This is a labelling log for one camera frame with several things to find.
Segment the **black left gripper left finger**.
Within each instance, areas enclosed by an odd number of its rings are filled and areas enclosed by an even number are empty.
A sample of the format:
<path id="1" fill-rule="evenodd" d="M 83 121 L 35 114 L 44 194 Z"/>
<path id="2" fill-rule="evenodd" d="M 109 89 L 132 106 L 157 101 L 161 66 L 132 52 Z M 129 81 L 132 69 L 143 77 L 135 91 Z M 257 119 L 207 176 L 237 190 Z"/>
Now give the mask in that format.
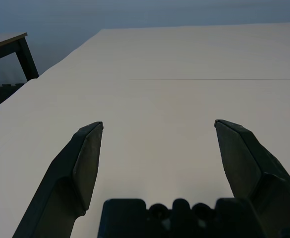
<path id="1" fill-rule="evenodd" d="M 80 128 L 49 165 L 15 238 L 68 238 L 89 209 L 95 186 L 103 123 Z"/>

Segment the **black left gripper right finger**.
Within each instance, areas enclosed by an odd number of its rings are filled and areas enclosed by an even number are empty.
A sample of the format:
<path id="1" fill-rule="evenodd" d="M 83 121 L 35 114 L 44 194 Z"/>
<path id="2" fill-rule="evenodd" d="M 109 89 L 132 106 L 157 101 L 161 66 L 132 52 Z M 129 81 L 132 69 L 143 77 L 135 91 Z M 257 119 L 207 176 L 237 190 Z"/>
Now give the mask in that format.
<path id="1" fill-rule="evenodd" d="M 290 175 L 250 130 L 222 119 L 214 127 L 234 197 L 251 203 L 267 237 L 290 238 Z"/>

